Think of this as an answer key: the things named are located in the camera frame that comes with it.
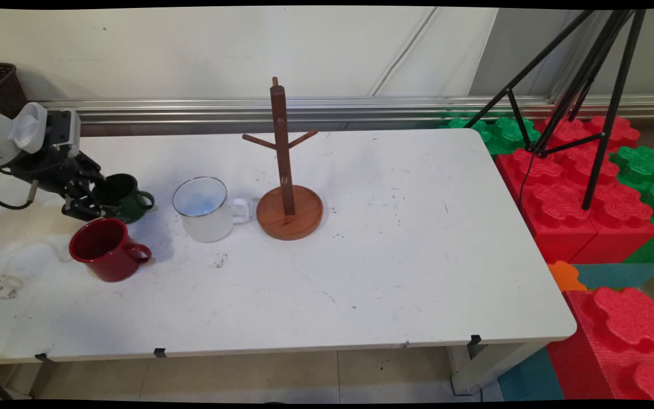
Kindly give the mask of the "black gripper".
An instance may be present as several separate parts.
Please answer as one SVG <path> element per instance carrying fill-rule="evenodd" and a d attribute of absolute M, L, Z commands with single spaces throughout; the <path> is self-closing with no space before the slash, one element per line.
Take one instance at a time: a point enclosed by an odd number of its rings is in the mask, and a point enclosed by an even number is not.
<path fill-rule="evenodd" d="M 63 215 L 86 222 L 104 217 L 100 202 L 89 189 L 90 182 L 106 181 L 101 170 L 85 153 L 69 156 L 56 147 L 44 147 L 33 155 L 22 151 L 10 161 L 13 176 L 28 183 L 38 181 L 39 189 L 64 199 Z"/>

